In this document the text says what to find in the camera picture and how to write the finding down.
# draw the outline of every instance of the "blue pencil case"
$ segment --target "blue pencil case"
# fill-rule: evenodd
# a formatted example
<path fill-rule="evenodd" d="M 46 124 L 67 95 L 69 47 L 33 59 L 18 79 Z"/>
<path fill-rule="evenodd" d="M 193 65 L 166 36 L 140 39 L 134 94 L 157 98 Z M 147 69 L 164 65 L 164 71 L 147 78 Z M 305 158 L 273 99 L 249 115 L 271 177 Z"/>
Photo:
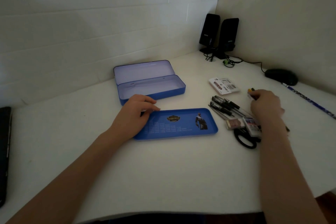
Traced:
<path fill-rule="evenodd" d="M 175 74 L 168 60 L 116 66 L 113 71 L 121 105 L 134 94 L 158 100 L 186 91 L 186 85 Z"/>
<path fill-rule="evenodd" d="M 212 135 L 217 132 L 217 125 L 207 108 L 167 110 L 153 112 L 134 139 L 146 141 Z"/>

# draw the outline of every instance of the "printed character figure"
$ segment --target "printed character figure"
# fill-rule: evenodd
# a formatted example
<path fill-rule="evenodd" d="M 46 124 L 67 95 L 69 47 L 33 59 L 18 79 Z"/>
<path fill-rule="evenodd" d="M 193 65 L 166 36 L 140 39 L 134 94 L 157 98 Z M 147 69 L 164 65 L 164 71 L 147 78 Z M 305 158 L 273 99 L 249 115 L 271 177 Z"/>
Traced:
<path fill-rule="evenodd" d="M 195 123 L 196 123 L 196 126 L 199 127 L 200 130 L 208 129 L 208 125 L 205 122 L 205 120 L 201 117 L 200 113 L 198 113 L 198 116 L 196 116 Z"/>

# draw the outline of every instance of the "scissor handle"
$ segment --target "scissor handle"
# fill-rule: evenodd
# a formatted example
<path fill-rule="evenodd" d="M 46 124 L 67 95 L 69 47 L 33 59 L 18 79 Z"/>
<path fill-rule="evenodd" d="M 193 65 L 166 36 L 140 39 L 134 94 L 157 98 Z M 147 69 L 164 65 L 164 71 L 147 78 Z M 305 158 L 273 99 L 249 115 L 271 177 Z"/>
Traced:
<path fill-rule="evenodd" d="M 246 131 L 246 129 L 234 129 L 233 131 L 235 138 L 237 139 L 237 141 L 245 146 L 246 148 L 249 149 L 255 149 L 257 148 L 257 141 L 260 142 L 261 140 L 257 137 L 251 137 L 250 134 Z M 244 143 L 242 140 L 240 140 L 239 136 L 244 137 L 247 141 L 252 143 L 252 146 L 247 145 L 246 143 Z"/>

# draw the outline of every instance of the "blue pencil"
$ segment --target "blue pencil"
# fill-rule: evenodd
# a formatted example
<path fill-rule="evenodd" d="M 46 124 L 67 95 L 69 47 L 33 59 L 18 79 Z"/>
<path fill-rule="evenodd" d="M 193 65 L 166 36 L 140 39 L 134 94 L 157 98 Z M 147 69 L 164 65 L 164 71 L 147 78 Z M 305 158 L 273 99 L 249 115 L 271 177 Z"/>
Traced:
<path fill-rule="evenodd" d="M 287 89 L 293 91 L 296 95 L 299 95 L 301 98 L 304 98 L 306 101 L 308 101 L 309 103 L 313 104 L 314 106 L 316 106 L 318 109 L 324 111 L 327 115 L 331 116 L 333 119 L 336 120 L 336 115 L 334 115 L 332 112 L 328 111 L 326 108 L 320 106 L 318 103 L 314 102 L 313 100 L 309 99 L 308 97 L 306 97 L 304 94 L 301 94 L 299 91 L 293 89 L 291 86 L 288 86 L 285 83 L 282 83 L 283 86 L 285 86 Z"/>

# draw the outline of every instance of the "hand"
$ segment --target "hand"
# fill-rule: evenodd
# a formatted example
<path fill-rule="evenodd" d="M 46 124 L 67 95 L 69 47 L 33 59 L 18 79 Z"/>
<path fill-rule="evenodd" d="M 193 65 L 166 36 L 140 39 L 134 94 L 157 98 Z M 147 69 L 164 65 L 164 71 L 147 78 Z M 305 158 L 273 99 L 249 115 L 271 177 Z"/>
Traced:
<path fill-rule="evenodd" d="M 274 95 L 272 91 L 255 90 L 250 91 L 249 94 L 257 98 L 257 100 L 251 102 L 251 111 L 259 122 L 274 117 L 281 118 L 285 112 L 281 108 L 279 97 Z"/>
<path fill-rule="evenodd" d="M 160 111 L 155 103 L 156 100 L 148 96 L 133 95 L 121 108 L 107 132 L 123 142 L 131 139 L 145 126 L 153 111 Z"/>

